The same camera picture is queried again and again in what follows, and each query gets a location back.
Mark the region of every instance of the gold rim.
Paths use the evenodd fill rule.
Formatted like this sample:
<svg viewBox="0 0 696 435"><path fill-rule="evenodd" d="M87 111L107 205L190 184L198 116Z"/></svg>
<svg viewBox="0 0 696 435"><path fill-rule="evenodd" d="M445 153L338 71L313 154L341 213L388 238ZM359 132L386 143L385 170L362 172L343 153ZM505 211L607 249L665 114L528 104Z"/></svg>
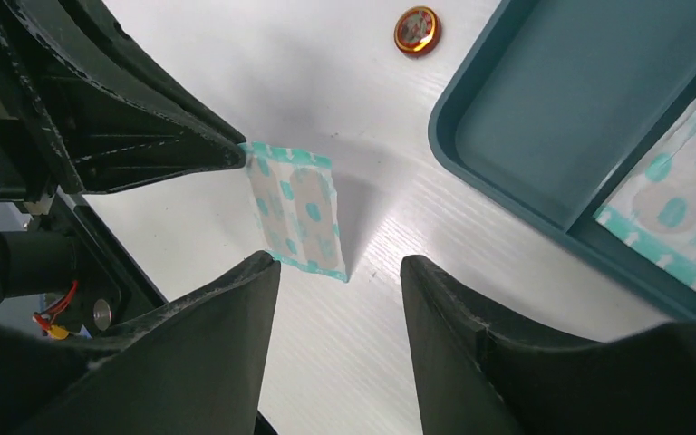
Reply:
<svg viewBox="0 0 696 435"><path fill-rule="evenodd" d="M426 12L430 15L430 19L432 21L432 26L430 27L430 33L428 36L425 38L421 39L418 44L414 48L410 48L404 43L401 42L399 39L399 26L401 23L404 22L404 19L407 18L409 15L411 15L413 12ZM439 24L439 19L437 18L436 14L426 6L415 6L405 12L404 14L401 15L401 18L399 18L399 21L396 22L396 27L393 28L393 39L396 41L396 46L399 47L399 50L402 50L403 52L408 52L408 53L416 53L419 52L420 50L424 49L428 44L430 44L431 41L433 41L433 35L436 34L437 27Z"/></svg>

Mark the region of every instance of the red lid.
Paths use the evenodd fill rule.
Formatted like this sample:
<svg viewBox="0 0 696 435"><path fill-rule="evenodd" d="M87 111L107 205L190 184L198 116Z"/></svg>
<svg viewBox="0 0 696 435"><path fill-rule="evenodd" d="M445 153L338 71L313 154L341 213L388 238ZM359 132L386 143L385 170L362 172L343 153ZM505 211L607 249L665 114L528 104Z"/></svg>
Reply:
<svg viewBox="0 0 696 435"><path fill-rule="evenodd" d="M433 50L441 38L441 22L425 6L416 6L405 12L396 23L396 46L408 56L423 56Z"/></svg>

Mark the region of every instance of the teal pattern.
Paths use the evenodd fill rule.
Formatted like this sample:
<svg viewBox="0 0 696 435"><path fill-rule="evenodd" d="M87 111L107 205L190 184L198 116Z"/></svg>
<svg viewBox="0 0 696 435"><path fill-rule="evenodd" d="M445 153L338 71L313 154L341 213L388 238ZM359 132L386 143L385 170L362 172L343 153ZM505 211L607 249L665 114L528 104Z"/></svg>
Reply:
<svg viewBox="0 0 696 435"><path fill-rule="evenodd" d="M240 146L246 152L247 156L254 155L256 157L256 159L254 159L254 161L256 161L256 168L253 165L247 165L246 167L246 173L250 178L253 175L259 178L259 174L262 174L264 177L277 177L277 164L291 165L294 170L295 179L299 182L303 182L305 179L304 175L307 174L307 172L301 172L301 170L313 171L314 168L332 169L331 160L305 150L288 150L285 148L271 147L263 142L242 143ZM259 174L254 173L256 169L259 169ZM339 244L340 236L340 228L336 221L332 225L333 231L329 231L329 227L327 227L328 234L322 234L324 238L316 234L317 229L315 228L310 228L313 230L314 234L309 234L309 224L313 225L314 222L321 222L323 219L326 220L327 218L334 217L334 215L330 217L322 216L322 213L326 211L321 210L319 206L314 203L323 199L327 203L335 204L337 194L334 190L332 178L323 175L319 179L319 187L316 191L317 193L315 193L319 198L306 199L305 210L302 215L300 214L300 210L293 209L293 206L296 204L293 204L297 196L296 187L290 184L288 180L278 180L277 184L273 186L274 188L271 188L271 185L268 184L265 190L258 193L262 198L255 198L257 209L259 210L259 216L256 216L255 223L258 228L265 232L266 239L270 242L271 246L267 252L281 263L297 267L304 272L330 276L343 282L348 282L348 275L344 270L342 255L339 252L339 246L336 245ZM271 229L268 227L270 222L275 222L270 220L270 215L279 222L284 221L286 226L279 227L278 229ZM260 216L266 217L268 220L261 220ZM334 233L334 240L331 239L329 233ZM304 242L308 239L313 239L313 237L316 237L315 242L318 245L319 252L322 256L321 258L324 261L328 261L334 260L337 256L339 267L329 269L320 266L319 262L313 259L306 259L303 262L298 260L298 258L302 258L301 256L307 252L302 248Z"/></svg>
<svg viewBox="0 0 696 435"><path fill-rule="evenodd" d="M596 215L607 215L609 218L602 225L617 238L632 240L631 248L651 262L658 264L665 256L671 256L672 261L665 267L665 271L689 287L696 286L695 262L666 246L613 207L603 206Z"/></svg>
<svg viewBox="0 0 696 435"><path fill-rule="evenodd" d="M659 183L671 172L671 154L661 153L650 163L644 175L653 183Z"/></svg>
<svg viewBox="0 0 696 435"><path fill-rule="evenodd" d="M658 221L668 228L676 228L687 216L687 201L684 198L671 198L658 215Z"/></svg>

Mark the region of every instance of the white table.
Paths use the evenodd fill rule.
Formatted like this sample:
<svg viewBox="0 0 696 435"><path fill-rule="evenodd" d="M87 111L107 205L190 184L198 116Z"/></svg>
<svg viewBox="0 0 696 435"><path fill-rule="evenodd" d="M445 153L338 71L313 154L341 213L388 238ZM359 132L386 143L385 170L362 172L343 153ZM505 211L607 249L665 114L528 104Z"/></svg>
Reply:
<svg viewBox="0 0 696 435"><path fill-rule="evenodd" d="M333 159L349 284L284 267L260 409L282 434L421 430L399 266L423 254L521 314L608 340L665 317L445 171L430 110L497 0L430 0L419 60L392 41L414 2L106 0L175 79L248 139ZM242 170L87 198L169 299L263 248Z"/></svg>

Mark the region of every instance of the plastic tray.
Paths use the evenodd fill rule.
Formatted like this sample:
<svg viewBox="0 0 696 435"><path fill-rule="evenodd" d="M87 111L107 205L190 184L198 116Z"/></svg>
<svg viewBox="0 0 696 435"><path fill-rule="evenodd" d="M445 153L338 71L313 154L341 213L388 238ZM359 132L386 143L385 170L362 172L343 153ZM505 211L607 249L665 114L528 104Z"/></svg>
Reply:
<svg viewBox="0 0 696 435"><path fill-rule="evenodd" d="M593 218L696 96L696 0L504 0L436 104L471 186L677 319L696 293Z"/></svg>

